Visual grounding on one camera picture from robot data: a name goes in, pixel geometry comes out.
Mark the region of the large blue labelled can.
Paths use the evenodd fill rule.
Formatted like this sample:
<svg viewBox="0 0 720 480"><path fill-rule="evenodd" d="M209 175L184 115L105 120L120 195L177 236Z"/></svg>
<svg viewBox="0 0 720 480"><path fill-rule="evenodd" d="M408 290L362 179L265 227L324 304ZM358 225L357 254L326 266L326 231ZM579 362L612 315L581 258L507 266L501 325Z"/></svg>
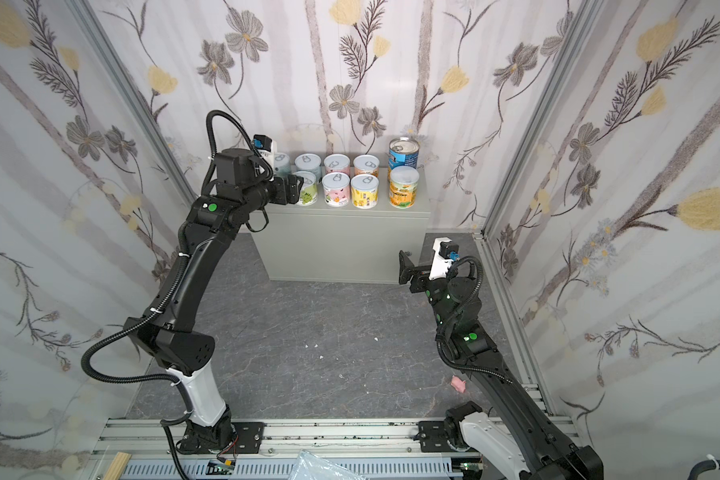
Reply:
<svg viewBox="0 0 720 480"><path fill-rule="evenodd" d="M419 143L411 137L394 138L389 143L389 170L406 166L416 169L420 151Z"/></svg>

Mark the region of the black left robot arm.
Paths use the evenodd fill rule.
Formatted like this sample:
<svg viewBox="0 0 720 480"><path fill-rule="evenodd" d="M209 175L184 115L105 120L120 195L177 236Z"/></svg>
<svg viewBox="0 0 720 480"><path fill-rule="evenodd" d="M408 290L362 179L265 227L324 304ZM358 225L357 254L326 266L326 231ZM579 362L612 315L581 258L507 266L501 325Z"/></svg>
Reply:
<svg viewBox="0 0 720 480"><path fill-rule="evenodd" d="M194 328L215 268L252 213L269 204L296 204L304 186L295 175L276 176L271 139L250 137L231 114L212 110L205 125L211 162L201 193L179 227L177 258L165 281L140 317L128 318L121 331L95 343L81 358L83 371L103 383L167 381L176 387L185 404L178 420L185 432L169 447L182 454L221 453L238 438L213 377L215 340ZM93 356L123 338L148 353L161 372L125 377L96 370Z"/></svg>

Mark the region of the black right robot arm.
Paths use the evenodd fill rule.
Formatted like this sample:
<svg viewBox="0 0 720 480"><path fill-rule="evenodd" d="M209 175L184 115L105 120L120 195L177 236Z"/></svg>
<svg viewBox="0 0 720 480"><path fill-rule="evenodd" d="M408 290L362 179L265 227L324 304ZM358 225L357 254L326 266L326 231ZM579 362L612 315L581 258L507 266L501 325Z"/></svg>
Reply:
<svg viewBox="0 0 720 480"><path fill-rule="evenodd" d="M451 241L436 248L430 265L399 254L399 284L424 293L433 310L440 359L470 375L503 422L497 427L475 404L452 409L444 422L449 446L476 450L507 479L603 478L595 450L576 445L536 405L479 322L484 278L481 261L459 255Z"/></svg>

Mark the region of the white lid can orange label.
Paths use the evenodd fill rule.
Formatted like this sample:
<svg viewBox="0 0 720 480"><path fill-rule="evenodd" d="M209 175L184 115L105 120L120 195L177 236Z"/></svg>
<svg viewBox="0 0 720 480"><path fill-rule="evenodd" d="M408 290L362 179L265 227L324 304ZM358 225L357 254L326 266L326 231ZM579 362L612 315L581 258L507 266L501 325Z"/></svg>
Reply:
<svg viewBox="0 0 720 480"><path fill-rule="evenodd" d="M370 154L358 155L353 160L354 175L373 175L379 176L380 160Z"/></svg>

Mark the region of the white lid can beige label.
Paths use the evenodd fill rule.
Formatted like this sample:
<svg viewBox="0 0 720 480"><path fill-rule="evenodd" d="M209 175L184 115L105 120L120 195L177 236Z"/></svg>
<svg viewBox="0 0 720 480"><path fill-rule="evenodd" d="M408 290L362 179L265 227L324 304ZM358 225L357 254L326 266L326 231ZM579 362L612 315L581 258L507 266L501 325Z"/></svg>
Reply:
<svg viewBox="0 0 720 480"><path fill-rule="evenodd" d="M329 172L322 179L325 203L331 207L344 207L350 203L350 177L343 172Z"/></svg>

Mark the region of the white lid can blue label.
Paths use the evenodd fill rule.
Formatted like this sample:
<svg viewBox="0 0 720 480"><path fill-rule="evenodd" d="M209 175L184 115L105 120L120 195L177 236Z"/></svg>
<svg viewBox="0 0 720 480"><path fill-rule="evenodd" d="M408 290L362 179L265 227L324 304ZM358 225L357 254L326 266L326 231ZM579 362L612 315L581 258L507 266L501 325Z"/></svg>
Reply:
<svg viewBox="0 0 720 480"><path fill-rule="evenodd" d="M285 178L291 173L290 156L284 152L277 152L273 157L273 168L276 176Z"/></svg>

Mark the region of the plastic lid can yellow label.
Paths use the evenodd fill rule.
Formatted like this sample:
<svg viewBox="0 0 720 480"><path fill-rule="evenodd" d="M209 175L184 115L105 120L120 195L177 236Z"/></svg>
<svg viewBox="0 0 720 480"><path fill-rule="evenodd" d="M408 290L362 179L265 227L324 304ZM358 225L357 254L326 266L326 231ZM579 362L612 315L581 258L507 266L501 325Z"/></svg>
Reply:
<svg viewBox="0 0 720 480"><path fill-rule="evenodd" d="M399 166L389 174L389 202L398 209L407 209L414 205L420 174L417 169Z"/></svg>

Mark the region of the white lid can green label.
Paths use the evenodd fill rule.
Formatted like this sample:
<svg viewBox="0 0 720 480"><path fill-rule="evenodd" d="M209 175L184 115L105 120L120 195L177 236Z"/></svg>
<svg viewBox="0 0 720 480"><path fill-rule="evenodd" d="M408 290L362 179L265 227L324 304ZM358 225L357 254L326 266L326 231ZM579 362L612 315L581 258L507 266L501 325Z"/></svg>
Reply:
<svg viewBox="0 0 720 480"><path fill-rule="evenodd" d="M295 176L302 180L297 204L299 206L313 205L317 201L317 177L309 171L297 171Z"/></svg>

